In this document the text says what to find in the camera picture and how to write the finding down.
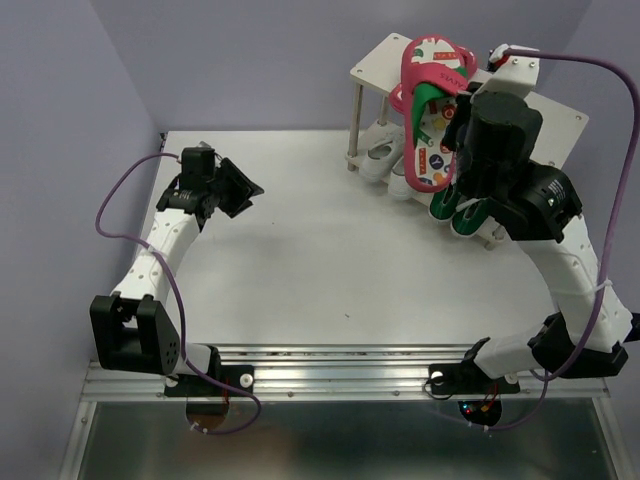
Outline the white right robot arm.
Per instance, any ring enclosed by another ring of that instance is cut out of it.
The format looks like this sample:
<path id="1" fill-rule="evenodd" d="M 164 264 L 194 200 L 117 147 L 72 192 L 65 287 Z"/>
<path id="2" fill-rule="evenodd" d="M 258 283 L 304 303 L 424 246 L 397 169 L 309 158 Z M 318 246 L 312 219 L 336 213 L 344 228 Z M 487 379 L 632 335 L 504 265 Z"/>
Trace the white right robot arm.
<path id="1" fill-rule="evenodd" d="M 476 342 L 456 375 L 472 390 L 535 369 L 565 379 L 614 377 L 628 360 L 633 315 L 591 246 L 578 194 L 562 170 L 530 157 L 542 125 L 540 112 L 514 94 L 465 92 L 443 139 L 458 191 L 505 228 L 557 305 L 530 332 Z"/>

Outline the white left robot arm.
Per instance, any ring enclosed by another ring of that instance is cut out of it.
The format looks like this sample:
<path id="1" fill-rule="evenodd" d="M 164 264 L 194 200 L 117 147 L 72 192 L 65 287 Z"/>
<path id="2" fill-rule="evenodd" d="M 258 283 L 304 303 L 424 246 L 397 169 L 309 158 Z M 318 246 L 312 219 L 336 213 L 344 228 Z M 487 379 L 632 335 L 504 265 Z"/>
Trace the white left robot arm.
<path id="1" fill-rule="evenodd" d="M 176 273 L 215 212 L 234 218 L 263 194 L 229 158 L 206 143 L 176 155 L 179 173 L 160 195 L 147 238 L 113 234 L 138 251 L 123 279 L 89 309 L 99 363 L 106 370 L 188 375 L 199 393 L 215 392 L 223 371 L 217 348 L 186 339 L 186 312 Z"/>

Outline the pink sandal one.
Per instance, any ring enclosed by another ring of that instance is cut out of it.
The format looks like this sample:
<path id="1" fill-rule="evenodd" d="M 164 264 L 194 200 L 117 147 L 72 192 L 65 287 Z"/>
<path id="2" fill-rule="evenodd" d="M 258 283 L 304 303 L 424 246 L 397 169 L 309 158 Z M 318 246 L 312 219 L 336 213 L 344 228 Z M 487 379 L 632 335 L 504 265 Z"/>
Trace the pink sandal one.
<path id="1" fill-rule="evenodd" d="M 403 84 L 399 82 L 389 94 L 389 103 L 391 107 L 401 115 L 410 113 L 413 108 L 414 90 L 414 85 L 411 85 L 408 98 L 405 100 L 403 95 Z"/>

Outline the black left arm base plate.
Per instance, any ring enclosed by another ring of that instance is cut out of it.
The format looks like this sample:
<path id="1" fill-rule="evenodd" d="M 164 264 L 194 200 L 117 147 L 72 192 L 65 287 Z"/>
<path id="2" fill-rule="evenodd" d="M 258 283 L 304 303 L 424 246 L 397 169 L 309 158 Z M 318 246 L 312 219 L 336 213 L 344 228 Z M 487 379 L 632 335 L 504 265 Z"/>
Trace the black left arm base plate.
<path id="1" fill-rule="evenodd" d="M 255 369 L 252 365 L 222 365 L 218 383 L 214 385 L 197 375 L 179 375 L 177 380 L 164 386 L 163 394 L 168 398 L 231 398 L 252 393 Z"/>

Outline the white sneaker one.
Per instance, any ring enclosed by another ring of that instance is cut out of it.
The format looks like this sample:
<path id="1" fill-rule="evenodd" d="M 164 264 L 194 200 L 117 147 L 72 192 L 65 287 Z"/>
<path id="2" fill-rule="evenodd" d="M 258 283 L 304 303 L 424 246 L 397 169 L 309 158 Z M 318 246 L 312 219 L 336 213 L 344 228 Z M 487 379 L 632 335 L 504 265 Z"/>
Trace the white sneaker one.
<path id="1" fill-rule="evenodd" d="M 404 157 L 401 156 L 389 173 L 388 194 L 397 201 L 407 201 L 414 195 L 414 190 L 405 177 Z"/>

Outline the pink sandal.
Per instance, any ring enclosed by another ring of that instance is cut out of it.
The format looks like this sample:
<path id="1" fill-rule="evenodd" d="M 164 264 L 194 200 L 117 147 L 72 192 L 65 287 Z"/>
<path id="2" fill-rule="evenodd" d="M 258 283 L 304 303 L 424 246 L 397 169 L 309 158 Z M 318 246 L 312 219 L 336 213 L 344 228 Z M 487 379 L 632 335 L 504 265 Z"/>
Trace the pink sandal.
<path id="1" fill-rule="evenodd" d="M 456 113 L 455 97 L 477 70 L 475 55 L 441 35 L 419 37 L 405 48 L 395 95 L 404 117 L 404 175 L 421 193 L 436 193 L 452 180 L 451 150 L 441 145 Z"/>

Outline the green sneaker one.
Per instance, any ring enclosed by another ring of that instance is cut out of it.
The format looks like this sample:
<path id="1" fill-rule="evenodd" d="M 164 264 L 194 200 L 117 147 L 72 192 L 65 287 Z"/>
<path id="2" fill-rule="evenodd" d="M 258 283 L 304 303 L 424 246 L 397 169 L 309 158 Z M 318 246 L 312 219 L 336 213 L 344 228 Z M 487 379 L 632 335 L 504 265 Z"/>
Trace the green sneaker one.
<path id="1" fill-rule="evenodd" d="M 461 194 L 457 186 L 449 184 L 446 189 L 435 193 L 429 205 L 429 215 L 436 222 L 448 222 L 456 213 Z"/>
<path id="2" fill-rule="evenodd" d="M 488 218 L 486 199 L 467 199 L 456 207 L 450 228 L 456 236 L 469 238 L 481 229 Z"/>

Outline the white sneaker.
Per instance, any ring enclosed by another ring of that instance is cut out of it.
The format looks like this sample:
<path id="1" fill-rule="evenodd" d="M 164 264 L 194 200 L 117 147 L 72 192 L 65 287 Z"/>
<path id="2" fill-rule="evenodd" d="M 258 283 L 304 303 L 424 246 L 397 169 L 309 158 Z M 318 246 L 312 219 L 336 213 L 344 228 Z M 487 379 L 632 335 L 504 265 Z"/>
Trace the white sneaker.
<path id="1" fill-rule="evenodd" d="M 366 152 L 359 174 L 367 181 L 381 181 L 400 160 L 404 152 L 405 131 L 403 127 L 386 133 Z"/>

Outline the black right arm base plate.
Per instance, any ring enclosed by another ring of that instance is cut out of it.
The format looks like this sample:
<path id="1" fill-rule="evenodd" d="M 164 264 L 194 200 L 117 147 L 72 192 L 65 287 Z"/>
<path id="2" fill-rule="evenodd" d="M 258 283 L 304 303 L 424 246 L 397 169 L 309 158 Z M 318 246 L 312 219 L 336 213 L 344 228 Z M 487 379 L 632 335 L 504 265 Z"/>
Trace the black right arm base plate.
<path id="1" fill-rule="evenodd" d="M 436 363 L 428 367 L 427 384 L 438 396 L 517 394 L 521 391 L 518 382 L 509 383 L 505 377 L 492 379 L 475 364 Z"/>

